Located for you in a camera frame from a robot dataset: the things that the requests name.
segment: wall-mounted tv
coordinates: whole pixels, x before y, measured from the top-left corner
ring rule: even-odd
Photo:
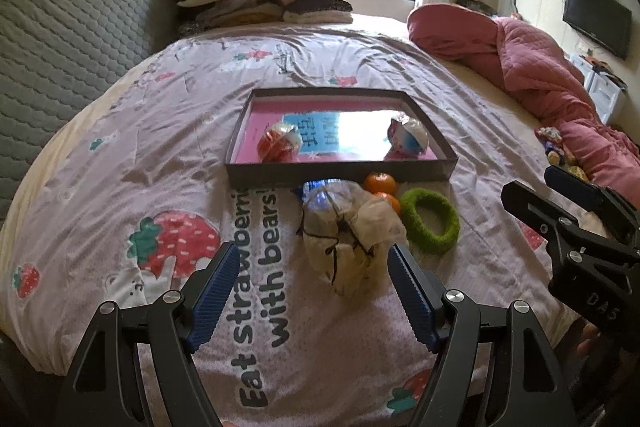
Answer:
[[[626,59],[632,15],[617,0],[566,0],[562,20],[616,57]]]

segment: stuffed toy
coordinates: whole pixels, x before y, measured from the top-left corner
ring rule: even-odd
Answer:
[[[578,165],[578,160],[564,144],[558,129],[555,127],[540,127],[536,129],[535,133],[536,138],[545,148],[546,158],[550,165],[562,167],[582,181],[589,182],[587,175]]]

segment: green ring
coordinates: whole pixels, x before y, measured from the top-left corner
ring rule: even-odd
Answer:
[[[444,224],[444,233],[435,235],[418,215],[417,207],[433,211]],[[442,194],[424,188],[412,188],[400,198],[400,216],[406,228],[406,237],[415,243],[422,253],[441,256],[458,242],[460,218],[453,205]]]

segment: pink comforter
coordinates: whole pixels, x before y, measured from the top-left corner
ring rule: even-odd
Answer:
[[[640,208],[638,148],[600,121],[582,74],[551,36],[519,20],[492,20],[451,4],[418,8],[408,26],[418,47],[477,71],[542,125],[558,127],[593,183],[615,188]]]

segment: gray mattress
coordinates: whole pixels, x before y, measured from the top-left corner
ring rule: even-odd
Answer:
[[[175,39],[174,0],[0,0],[0,226],[47,141]]]

